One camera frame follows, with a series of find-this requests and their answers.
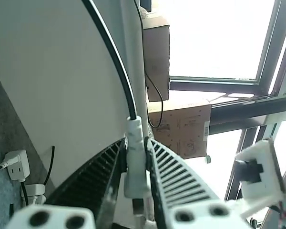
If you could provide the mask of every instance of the power outlet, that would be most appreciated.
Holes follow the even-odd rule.
[[[4,160],[14,158],[17,155],[20,157],[20,162],[8,166],[7,169],[11,180],[18,180],[22,182],[25,181],[25,178],[30,175],[30,165],[27,157],[27,152],[25,150],[8,152],[4,156]]]

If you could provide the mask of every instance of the gray carpet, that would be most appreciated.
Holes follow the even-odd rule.
[[[7,152],[18,149],[25,149],[28,154],[31,174],[26,184],[43,183],[47,171],[0,82],[0,163]],[[53,183],[49,180],[46,196],[53,190]],[[0,229],[9,221],[11,203],[15,211],[20,209],[20,184],[11,181],[5,169],[0,171]]]

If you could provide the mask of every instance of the power plug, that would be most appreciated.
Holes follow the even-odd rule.
[[[26,185],[25,189],[28,194],[29,205],[43,204],[47,200],[46,197],[43,195],[45,192],[45,186],[43,184]],[[21,190],[20,195],[22,197],[23,206],[25,206],[23,190]]]
[[[40,196],[45,192],[45,187],[43,184],[26,185],[25,189],[27,190],[28,197]]]
[[[44,204],[46,202],[47,198],[44,195],[39,195],[39,196],[32,196],[28,197],[29,205],[33,204]],[[22,197],[22,206],[25,206],[25,199]]]
[[[15,157],[19,157],[20,161],[7,167],[11,180],[18,180],[19,182],[25,181],[30,175],[30,165],[25,150],[16,150],[8,152],[4,156],[4,160],[9,160]]]

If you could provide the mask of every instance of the mounting hole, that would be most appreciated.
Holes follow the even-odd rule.
[[[48,221],[49,216],[49,213],[46,211],[36,212],[30,218],[30,225],[33,227],[39,227]]]
[[[227,216],[229,211],[222,206],[213,206],[210,207],[210,214],[212,216]]]
[[[79,229],[84,225],[85,219],[81,216],[72,216],[67,220],[66,227],[68,229]]]
[[[194,216],[191,212],[188,211],[179,211],[175,215],[178,222],[190,222],[194,220]]]

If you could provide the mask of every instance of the white wall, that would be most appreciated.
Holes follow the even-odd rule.
[[[123,56],[117,2],[97,5]],[[55,186],[123,136],[122,86],[81,1],[0,0],[0,80],[46,168],[56,146]]]

